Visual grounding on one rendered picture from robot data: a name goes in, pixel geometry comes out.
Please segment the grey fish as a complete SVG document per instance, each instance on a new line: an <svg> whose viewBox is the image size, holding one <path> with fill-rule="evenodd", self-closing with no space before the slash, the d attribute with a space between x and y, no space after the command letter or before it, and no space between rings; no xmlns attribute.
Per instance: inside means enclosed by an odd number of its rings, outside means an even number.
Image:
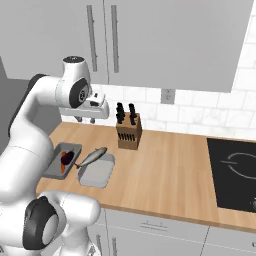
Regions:
<svg viewBox="0 0 256 256"><path fill-rule="evenodd" d="M89 153L87 157L80 163L75 164L76 168L79 169L83 166L87 166L95 161L97 161L100 157L102 157L107 152L106 147L101 147L95 149L93 152Z"/></svg>

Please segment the dark grey vegetable container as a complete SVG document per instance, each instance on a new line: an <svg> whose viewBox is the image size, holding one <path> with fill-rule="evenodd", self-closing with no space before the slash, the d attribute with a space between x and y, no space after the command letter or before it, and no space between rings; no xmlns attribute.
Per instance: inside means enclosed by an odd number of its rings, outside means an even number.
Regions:
<svg viewBox="0 0 256 256"><path fill-rule="evenodd" d="M66 153L68 153L70 150L74 151L74 157L71 163L65 166L64 174L62 174L61 173L62 152L65 151ZM59 143L54 149L53 158L51 160L51 163L49 164L48 169L44 173L44 177L58 179L58 180L65 179L69 171L73 167L74 163L76 162L77 158L79 157L81 151L82 151L81 144L72 144L72 143L65 143L65 142Z"/></svg>

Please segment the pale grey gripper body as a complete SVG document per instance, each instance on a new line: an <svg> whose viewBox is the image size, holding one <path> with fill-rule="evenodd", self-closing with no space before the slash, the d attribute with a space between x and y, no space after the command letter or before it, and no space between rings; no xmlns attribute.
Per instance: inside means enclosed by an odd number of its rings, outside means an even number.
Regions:
<svg viewBox="0 0 256 256"><path fill-rule="evenodd" d="M106 100L98 106L92 101L85 101L78 108L61 108L60 113L65 116L107 119L109 117L109 105Z"/></svg>

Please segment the plain grey drawer front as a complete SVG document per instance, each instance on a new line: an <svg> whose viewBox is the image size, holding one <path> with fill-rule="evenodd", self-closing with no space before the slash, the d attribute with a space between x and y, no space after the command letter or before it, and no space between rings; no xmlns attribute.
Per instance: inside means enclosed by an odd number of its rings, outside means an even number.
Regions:
<svg viewBox="0 0 256 256"><path fill-rule="evenodd" d="M210 227L202 256L256 256L256 234Z"/></svg>

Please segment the black hob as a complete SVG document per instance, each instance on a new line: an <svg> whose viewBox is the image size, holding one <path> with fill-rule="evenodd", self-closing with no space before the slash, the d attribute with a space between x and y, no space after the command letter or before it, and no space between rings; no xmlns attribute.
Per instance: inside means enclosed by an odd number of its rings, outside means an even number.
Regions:
<svg viewBox="0 0 256 256"><path fill-rule="evenodd" d="M256 213L256 143L207 139L217 206Z"/></svg>

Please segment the wooden knife block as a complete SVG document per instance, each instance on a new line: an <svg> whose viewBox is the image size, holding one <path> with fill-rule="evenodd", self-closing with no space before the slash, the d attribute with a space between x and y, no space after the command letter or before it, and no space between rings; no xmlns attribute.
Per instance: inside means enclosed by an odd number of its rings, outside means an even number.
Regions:
<svg viewBox="0 0 256 256"><path fill-rule="evenodd" d="M137 113L136 117L134 118L134 122L135 124L131 123L130 113L126 112L122 123L116 123L119 148L129 150L138 149L142 135L142 126L139 113Z"/></svg>

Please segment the grey wall outlet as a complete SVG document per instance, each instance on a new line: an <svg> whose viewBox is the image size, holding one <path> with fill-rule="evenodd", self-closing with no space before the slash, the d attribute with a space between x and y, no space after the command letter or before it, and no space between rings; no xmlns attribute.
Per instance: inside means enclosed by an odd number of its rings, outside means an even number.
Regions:
<svg viewBox="0 0 256 256"><path fill-rule="evenodd" d="M176 91L174 89L162 89L161 103L173 105L175 103L175 93Z"/></svg>

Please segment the wide grey wall cupboard door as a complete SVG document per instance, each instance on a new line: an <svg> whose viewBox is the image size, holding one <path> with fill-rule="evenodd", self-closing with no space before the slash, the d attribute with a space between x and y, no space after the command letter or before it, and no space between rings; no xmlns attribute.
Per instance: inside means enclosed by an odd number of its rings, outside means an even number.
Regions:
<svg viewBox="0 0 256 256"><path fill-rule="evenodd" d="M104 0L109 83L232 89L254 0ZM117 6L114 73L111 5Z"/></svg>

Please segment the dark purple eggplant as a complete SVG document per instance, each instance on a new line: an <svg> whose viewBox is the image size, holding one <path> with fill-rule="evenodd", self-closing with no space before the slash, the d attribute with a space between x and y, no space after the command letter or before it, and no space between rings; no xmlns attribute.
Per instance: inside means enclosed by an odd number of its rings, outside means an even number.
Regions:
<svg viewBox="0 0 256 256"><path fill-rule="evenodd" d="M73 150L70 150L68 153L66 153L65 155L63 155L61 157L61 163L66 166L68 164L71 163L72 159L74 157L74 151Z"/></svg>

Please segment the light grey meat container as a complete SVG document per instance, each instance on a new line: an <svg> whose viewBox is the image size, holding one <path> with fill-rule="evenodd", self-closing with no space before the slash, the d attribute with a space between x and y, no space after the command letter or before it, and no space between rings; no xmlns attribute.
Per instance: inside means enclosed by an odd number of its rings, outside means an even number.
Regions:
<svg viewBox="0 0 256 256"><path fill-rule="evenodd" d="M105 153L95 162L83 166L77 172L77 178L81 186L105 188L115 165L115 156Z"/></svg>

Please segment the grey base cupboard door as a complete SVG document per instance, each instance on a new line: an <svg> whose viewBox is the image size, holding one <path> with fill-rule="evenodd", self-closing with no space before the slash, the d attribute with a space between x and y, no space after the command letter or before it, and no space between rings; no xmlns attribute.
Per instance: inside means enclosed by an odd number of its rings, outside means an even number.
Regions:
<svg viewBox="0 0 256 256"><path fill-rule="evenodd" d="M108 227L111 256L116 238L118 256L201 256L203 242L186 241L140 231Z"/></svg>
<svg viewBox="0 0 256 256"><path fill-rule="evenodd" d="M109 256L109 242L108 242L108 234L107 234L107 226L105 219L105 210L101 209L100 216L95 224L88 227L88 233L90 239L97 247L96 242L96 234L100 234L101 236L101 246L102 246L102 256Z"/></svg>

